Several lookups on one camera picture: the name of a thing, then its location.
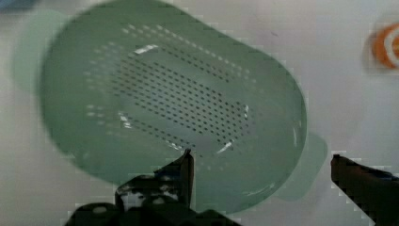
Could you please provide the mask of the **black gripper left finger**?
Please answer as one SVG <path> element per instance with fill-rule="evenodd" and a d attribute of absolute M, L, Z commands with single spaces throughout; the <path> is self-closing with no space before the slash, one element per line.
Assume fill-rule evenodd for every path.
<path fill-rule="evenodd" d="M 194 157 L 190 149 L 153 174 L 138 175 L 119 186 L 115 205 L 123 211 L 150 204 L 179 203 L 190 207 L 194 180 Z"/>

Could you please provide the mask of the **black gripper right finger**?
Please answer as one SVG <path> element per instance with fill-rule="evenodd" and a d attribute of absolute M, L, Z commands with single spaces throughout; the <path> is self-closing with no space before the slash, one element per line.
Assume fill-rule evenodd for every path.
<path fill-rule="evenodd" d="M 398 178 L 334 154 L 331 181 L 369 217 L 375 226 L 398 226 Z"/>

